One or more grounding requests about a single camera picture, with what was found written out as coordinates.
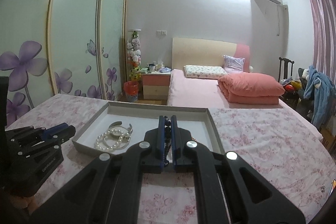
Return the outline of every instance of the bed headboard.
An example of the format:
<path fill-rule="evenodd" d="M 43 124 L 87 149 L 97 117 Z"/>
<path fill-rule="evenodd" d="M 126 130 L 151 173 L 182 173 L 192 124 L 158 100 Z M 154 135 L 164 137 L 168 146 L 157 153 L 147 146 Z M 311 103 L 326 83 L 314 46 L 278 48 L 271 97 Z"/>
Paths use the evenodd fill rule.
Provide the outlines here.
<path fill-rule="evenodd" d="M 185 65 L 222 67 L 223 55 L 245 58 L 244 71 L 249 71 L 248 45 L 193 38 L 173 38 L 172 69 L 184 70 Z"/>

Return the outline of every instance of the white box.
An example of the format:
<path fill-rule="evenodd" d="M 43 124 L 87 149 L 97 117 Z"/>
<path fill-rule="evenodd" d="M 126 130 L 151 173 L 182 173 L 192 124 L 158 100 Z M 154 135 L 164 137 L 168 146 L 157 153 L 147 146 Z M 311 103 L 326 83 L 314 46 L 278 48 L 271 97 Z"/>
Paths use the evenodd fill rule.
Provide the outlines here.
<path fill-rule="evenodd" d="M 97 137 L 109 128 L 113 122 L 122 121 L 122 126 L 133 126 L 133 133 L 128 146 L 121 150 L 115 150 L 117 155 L 143 141 L 145 133 L 158 128 L 159 116 L 176 115 L 177 126 L 190 131 L 191 135 L 200 143 L 206 145 L 209 150 L 216 153 L 224 153 L 217 129 L 207 108 L 186 108 L 173 106 L 131 104 L 123 102 L 108 102 L 90 119 L 72 139 L 77 151 L 96 157 L 102 152 L 95 149 Z"/>

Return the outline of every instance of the mug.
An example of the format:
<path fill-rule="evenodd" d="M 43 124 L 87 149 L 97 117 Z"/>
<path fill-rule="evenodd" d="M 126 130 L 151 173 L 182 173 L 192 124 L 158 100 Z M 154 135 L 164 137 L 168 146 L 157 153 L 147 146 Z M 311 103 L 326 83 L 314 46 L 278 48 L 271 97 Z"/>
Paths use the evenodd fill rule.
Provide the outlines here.
<path fill-rule="evenodd" d="M 155 65 L 154 64 L 149 64 L 149 72 L 152 73 L 155 70 Z"/>

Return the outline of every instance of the purple pillow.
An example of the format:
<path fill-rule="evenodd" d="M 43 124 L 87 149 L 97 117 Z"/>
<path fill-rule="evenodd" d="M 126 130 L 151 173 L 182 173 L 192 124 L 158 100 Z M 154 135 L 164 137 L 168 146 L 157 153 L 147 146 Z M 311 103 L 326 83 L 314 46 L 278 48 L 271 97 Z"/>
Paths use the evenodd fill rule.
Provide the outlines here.
<path fill-rule="evenodd" d="M 241 73 L 244 71 L 245 58 L 235 58 L 228 55 L 223 55 L 223 68 L 227 73 Z"/>

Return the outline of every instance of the sliding wardrobe door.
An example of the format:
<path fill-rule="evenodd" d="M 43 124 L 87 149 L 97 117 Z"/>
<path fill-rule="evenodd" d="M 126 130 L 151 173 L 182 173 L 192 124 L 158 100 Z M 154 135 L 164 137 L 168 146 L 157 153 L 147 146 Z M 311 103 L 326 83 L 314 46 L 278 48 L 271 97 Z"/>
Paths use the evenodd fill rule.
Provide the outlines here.
<path fill-rule="evenodd" d="M 53 96 L 46 53 L 49 0 L 0 0 L 0 75 L 9 76 L 7 125 Z"/>
<path fill-rule="evenodd" d="M 106 99 L 117 100 L 122 93 L 124 0 L 102 0 L 100 10 L 100 46 Z"/>
<path fill-rule="evenodd" d="M 53 0 L 50 43 L 59 93 L 101 98 L 96 7 L 97 0 Z"/>

